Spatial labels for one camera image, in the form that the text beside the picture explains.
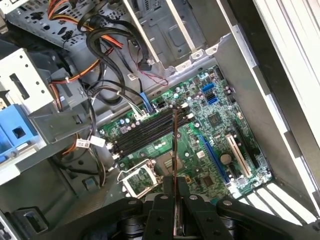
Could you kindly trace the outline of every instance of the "beige pci slot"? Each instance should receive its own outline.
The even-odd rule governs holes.
[[[239,149],[234,137],[231,134],[228,134],[225,136],[225,138],[227,139],[235,158],[237,159],[238,163],[240,164],[240,167],[242,168],[243,173],[245,174],[245,176],[247,178],[250,177],[252,175],[251,170],[250,170],[248,164],[246,163],[244,156],[240,152],[240,149]]]

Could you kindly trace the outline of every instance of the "blue drive bracket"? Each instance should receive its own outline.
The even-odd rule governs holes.
[[[152,113],[154,111],[154,109],[152,108],[152,106],[151,106],[146,94],[144,92],[141,92],[139,94],[143,98],[143,103],[144,103],[144,106],[145,106],[147,112],[148,113]]]
[[[229,177],[227,176],[225,169],[222,165],[222,163],[220,162],[217,154],[215,153],[213,147],[210,145],[210,143],[205,139],[204,136],[202,135],[198,135],[198,138],[203,142],[204,147],[206,149],[206,151],[208,152],[212,162],[214,163],[214,165],[216,166],[219,174],[221,175],[223,181],[225,184],[228,184],[230,182]]]
[[[29,143],[37,136],[37,131],[18,104],[0,111],[0,163],[6,161],[17,147]]]

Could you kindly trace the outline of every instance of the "label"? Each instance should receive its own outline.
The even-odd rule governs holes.
[[[206,154],[205,154],[204,151],[199,151],[196,155],[197,155],[197,157],[198,157],[199,159],[201,159],[201,158],[203,158]]]
[[[105,146],[106,140],[101,137],[91,136],[90,143],[100,148],[103,148]]]
[[[90,141],[78,138],[76,140],[75,146],[77,148],[88,149],[90,147]]]

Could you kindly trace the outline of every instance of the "motherboard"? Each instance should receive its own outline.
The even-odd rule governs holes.
[[[214,203],[239,198],[272,174],[236,99],[217,65],[118,117],[100,130],[121,173],[127,196],[160,192],[172,174],[173,111],[178,109],[177,169],[191,193]]]

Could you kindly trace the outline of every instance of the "ram slot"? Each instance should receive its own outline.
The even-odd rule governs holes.
[[[202,135],[198,135],[198,138],[203,142],[204,147],[207,151],[207,153],[209,154],[209,157],[211,159],[211,161],[214,163],[214,165],[216,166],[219,174],[221,175],[223,181],[225,184],[228,184],[230,182],[230,179],[221,163],[221,161],[219,160],[218,156],[216,155],[213,147],[210,145],[210,143],[205,139],[204,136]]]
[[[228,134],[225,136],[225,138],[227,139],[228,144],[230,145],[231,150],[232,150],[236,160],[238,161],[238,163],[242,169],[243,174],[247,178],[251,177],[251,175],[252,175],[251,170],[250,170],[248,164],[246,163],[246,160],[245,160],[244,156],[242,155],[234,137],[231,134]]]
[[[180,119],[183,118],[185,115],[186,115],[186,112],[184,110],[179,112]],[[143,122],[140,126],[138,126],[137,129],[124,134],[122,137],[118,138],[116,142],[118,145],[123,145],[128,141],[131,141],[136,136],[148,134],[154,128],[158,126],[162,126],[167,123],[171,123],[171,122],[172,122],[172,111],[170,110],[169,112],[166,112],[164,115],[160,115],[151,121],[148,121],[145,123]]]
[[[178,120],[182,120],[184,118],[184,115],[182,114],[179,114],[178,116]],[[151,129],[148,129],[148,131],[140,131],[140,132],[137,132],[135,135],[133,136],[129,136],[127,137],[126,139],[123,139],[122,141],[116,141],[116,143],[114,144],[117,147],[124,147],[126,145],[131,145],[132,143],[137,143],[137,141],[139,141],[139,139],[145,139],[147,138],[149,135],[152,135],[154,132],[156,132],[155,130],[157,128],[163,128],[167,125],[170,125],[172,126],[172,115],[170,116],[170,118],[167,120],[167,121],[159,121],[157,123],[154,123],[152,125],[152,128]]]
[[[120,143],[121,141],[126,140],[127,138],[130,138],[130,136],[141,134],[141,132],[145,132],[149,129],[152,129],[154,127],[154,125],[158,125],[159,122],[168,121],[168,120],[172,120],[172,111],[171,110],[164,112],[164,113],[161,113],[158,117],[156,117],[152,120],[149,120],[149,121],[147,120],[147,121],[143,122],[141,125],[137,126],[136,129],[123,134],[116,141]]]
[[[240,138],[241,143],[244,146],[244,149],[246,151],[246,153],[249,155],[251,162],[253,163],[254,167],[256,169],[258,169],[260,167],[260,164],[258,162],[258,160],[256,159],[255,154],[253,153],[252,149],[249,147],[249,145],[247,144],[246,140],[245,140],[245,136],[242,133],[241,129],[239,126],[235,125],[235,134]]]
[[[190,120],[188,118],[183,118],[178,121],[178,128],[188,124]],[[132,154],[139,149],[142,149],[143,147],[153,143],[154,141],[166,136],[167,134],[172,132],[172,123],[166,125],[164,128],[161,127],[157,129],[156,131],[152,131],[148,136],[145,136],[143,139],[141,139],[139,142],[133,142],[130,146],[119,146],[117,151],[120,153],[120,156],[122,158],[128,156],[129,154]]]

